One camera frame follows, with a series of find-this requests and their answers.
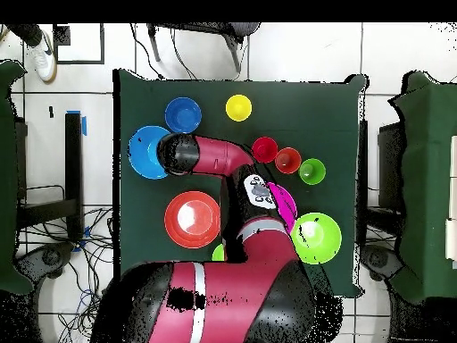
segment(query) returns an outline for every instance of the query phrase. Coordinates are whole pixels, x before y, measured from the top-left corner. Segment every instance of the green tablecloth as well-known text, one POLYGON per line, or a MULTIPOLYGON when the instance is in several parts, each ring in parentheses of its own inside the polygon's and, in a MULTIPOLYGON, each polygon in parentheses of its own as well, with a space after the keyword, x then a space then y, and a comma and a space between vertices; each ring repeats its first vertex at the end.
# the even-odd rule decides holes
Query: green tablecloth
POLYGON ((185 249, 168 237, 163 225, 165 208, 173 197, 200 190, 219 198, 220 180, 205 176, 147 180, 131 168, 127 155, 130 137, 145 125, 167 127, 164 111, 177 96, 193 98, 202 109, 196 135, 222 138, 250 146, 258 137, 275 138, 279 148, 298 149, 302 158, 319 158, 327 177, 317 186, 304 185, 298 174, 269 168, 278 184, 294 197, 298 214, 322 212, 333 217, 343 233, 337 256, 323 264, 335 295, 357 297, 353 285, 355 170, 358 148, 358 97, 365 85, 362 75, 345 84, 151 81, 127 71, 120 80, 120 258, 121 271, 144 261, 211 260, 216 238, 199 249, 185 249), (235 94, 248 96, 251 116, 235 122, 225 114, 225 104, 235 94))
POLYGON ((33 289, 30 280, 19 274, 12 264, 18 239, 19 179, 11 85, 24 72, 16 62, 0 61, 0 289, 17 295, 24 295, 33 289))
POLYGON ((390 282, 411 303, 427 297, 457 297, 457 270, 445 258, 457 86, 414 72, 393 103, 403 117, 407 141, 402 159, 406 222, 399 247, 406 267, 390 282))

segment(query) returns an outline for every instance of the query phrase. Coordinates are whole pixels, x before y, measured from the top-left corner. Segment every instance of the chair wheel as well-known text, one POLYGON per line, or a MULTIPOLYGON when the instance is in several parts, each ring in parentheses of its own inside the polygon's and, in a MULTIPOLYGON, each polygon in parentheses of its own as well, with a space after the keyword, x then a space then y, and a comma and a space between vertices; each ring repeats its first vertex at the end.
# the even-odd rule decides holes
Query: chair wheel
POLYGON ((378 275, 377 273, 375 273, 374 271, 370 271, 370 277, 374 280, 374 281, 382 281, 382 276, 381 275, 378 275))
POLYGON ((51 272, 47 275, 49 279, 57 279, 63 274, 63 267, 59 268, 58 270, 51 272))

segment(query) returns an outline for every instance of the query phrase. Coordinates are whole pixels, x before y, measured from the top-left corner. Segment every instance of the plastic bowl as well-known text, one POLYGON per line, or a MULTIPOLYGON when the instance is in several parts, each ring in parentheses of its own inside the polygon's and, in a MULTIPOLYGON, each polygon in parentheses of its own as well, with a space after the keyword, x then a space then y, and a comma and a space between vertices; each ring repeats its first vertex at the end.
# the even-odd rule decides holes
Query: plastic bowl
POLYGON ((296 219, 296 204, 290 193, 284 188, 275 183, 267 183, 271 194, 275 197, 276 204, 278 204, 278 212, 286 223, 287 233, 290 234, 295 225, 296 219))
POLYGON ((210 244, 220 233, 220 208, 211 196, 188 191, 171 200, 164 222, 175 243, 199 248, 210 244))
POLYGON ((130 164, 144 178, 156 180, 167 176, 157 159, 157 145, 167 134, 170 132, 160 126, 145 126, 130 139, 130 164))
POLYGON ((324 264, 333 259, 342 240, 338 224, 323 213, 308 213, 297 219, 291 237, 296 253, 308 264, 324 264))
POLYGON ((177 97, 165 109, 165 121, 175 133, 191 133, 202 120, 202 111, 189 97, 177 97))

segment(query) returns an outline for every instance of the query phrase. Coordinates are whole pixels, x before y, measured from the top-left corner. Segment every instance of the white sneaker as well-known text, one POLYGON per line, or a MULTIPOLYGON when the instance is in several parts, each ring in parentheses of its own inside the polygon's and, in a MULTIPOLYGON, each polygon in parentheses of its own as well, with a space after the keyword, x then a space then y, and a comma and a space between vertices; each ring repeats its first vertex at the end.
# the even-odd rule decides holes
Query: white sneaker
POLYGON ((6 28, 6 25, 0 24, 0 42, 2 42, 2 39, 4 39, 4 36, 8 34, 8 31, 10 31, 8 28, 6 28))
POLYGON ((31 53, 38 76, 45 83, 53 81, 57 73, 57 64, 51 47, 51 40, 45 31, 43 31, 41 42, 38 46, 32 47, 31 53))

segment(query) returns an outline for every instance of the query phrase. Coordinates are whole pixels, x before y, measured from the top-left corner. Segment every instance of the plastic cup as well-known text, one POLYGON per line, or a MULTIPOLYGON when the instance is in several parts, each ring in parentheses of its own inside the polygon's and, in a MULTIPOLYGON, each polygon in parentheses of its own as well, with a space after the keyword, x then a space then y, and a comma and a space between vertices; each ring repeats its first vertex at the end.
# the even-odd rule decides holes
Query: plastic cup
POLYGON ((301 162, 300 153, 292 147, 285 147, 279 150, 275 159, 276 168, 286 174, 297 171, 301 162))
POLYGON ((244 95, 233 95, 225 104, 227 116, 233 121, 244 121, 251 115, 251 100, 244 95))
POLYGON ((260 137, 253 143, 253 156, 260 163, 273 162, 278 153, 278 145, 273 138, 260 137))
POLYGON ((306 159, 302 163, 298 174, 303 182, 313 186, 324 180, 326 172, 327 171, 323 162, 319 159, 311 158, 306 159))

